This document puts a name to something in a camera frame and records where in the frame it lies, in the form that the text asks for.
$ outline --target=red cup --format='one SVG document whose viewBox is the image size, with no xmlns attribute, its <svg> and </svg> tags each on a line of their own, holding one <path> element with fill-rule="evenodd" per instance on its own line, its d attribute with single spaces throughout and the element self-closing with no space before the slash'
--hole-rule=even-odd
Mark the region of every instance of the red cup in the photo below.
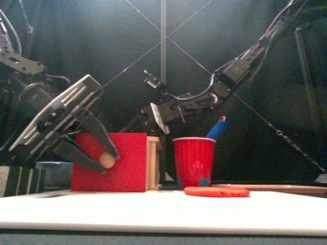
<svg viewBox="0 0 327 245">
<path fill-rule="evenodd" d="M 185 137 L 173 142 L 181 188 L 210 186 L 217 141 L 210 138 Z"/>
</svg>

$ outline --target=red block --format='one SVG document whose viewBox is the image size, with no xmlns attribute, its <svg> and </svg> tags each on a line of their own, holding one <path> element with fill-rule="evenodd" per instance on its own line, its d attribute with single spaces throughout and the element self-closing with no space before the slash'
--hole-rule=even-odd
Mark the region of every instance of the red block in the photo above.
<svg viewBox="0 0 327 245">
<path fill-rule="evenodd" d="M 109 133 L 121 153 L 113 168 L 101 174 L 82 164 L 74 164 L 73 190 L 78 191 L 147 191 L 147 134 Z M 79 133 L 75 142 L 89 156 L 99 162 L 106 152 L 90 133 Z"/>
</svg>

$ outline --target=orange plate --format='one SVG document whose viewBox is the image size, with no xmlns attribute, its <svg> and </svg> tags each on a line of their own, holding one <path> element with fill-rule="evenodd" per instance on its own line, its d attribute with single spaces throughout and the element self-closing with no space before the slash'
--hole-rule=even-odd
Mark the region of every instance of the orange plate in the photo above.
<svg viewBox="0 0 327 245">
<path fill-rule="evenodd" d="M 252 194 L 249 189 L 234 187 L 187 187 L 185 193 L 205 197 L 249 197 Z"/>
</svg>

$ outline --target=black backdrop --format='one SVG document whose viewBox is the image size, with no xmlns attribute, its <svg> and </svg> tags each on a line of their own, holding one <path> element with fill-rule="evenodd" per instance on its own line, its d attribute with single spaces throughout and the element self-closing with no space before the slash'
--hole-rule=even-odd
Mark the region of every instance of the black backdrop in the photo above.
<svg viewBox="0 0 327 245">
<path fill-rule="evenodd" d="M 2 1 L 21 40 L 27 45 L 27 21 L 19 1 Z M 49 73 L 79 80 L 86 74 L 106 85 L 102 121 L 119 131 L 139 109 L 159 102 L 145 84 L 143 70 L 162 75 L 161 0 L 25 0 L 29 22 L 35 25 L 30 58 Z M 173 94 L 198 94 L 210 73 L 241 55 L 264 35 L 286 0 L 166 1 L 166 84 Z M 269 53 L 253 82 L 238 95 L 312 156 L 326 164 L 326 21 L 306 28 L 321 135 L 313 131 L 294 34 L 284 36 Z M 174 123 L 167 136 L 166 166 L 175 177 L 171 140 L 205 136 L 221 115 L 230 128 L 217 147 L 214 178 L 225 181 L 312 181 L 318 168 L 277 136 L 245 104 L 231 97 L 219 111 Z M 325 146 L 317 146 L 317 137 Z"/>
</svg>

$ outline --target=white tabletop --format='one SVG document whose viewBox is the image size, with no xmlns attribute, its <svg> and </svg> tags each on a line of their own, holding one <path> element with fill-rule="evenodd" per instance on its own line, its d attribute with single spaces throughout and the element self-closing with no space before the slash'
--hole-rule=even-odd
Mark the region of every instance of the white tabletop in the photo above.
<svg viewBox="0 0 327 245">
<path fill-rule="evenodd" d="M 327 235 L 327 199 L 273 191 L 195 197 L 179 190 L 55 191 L 0 199 L 2 229 Z"/>
</svg>

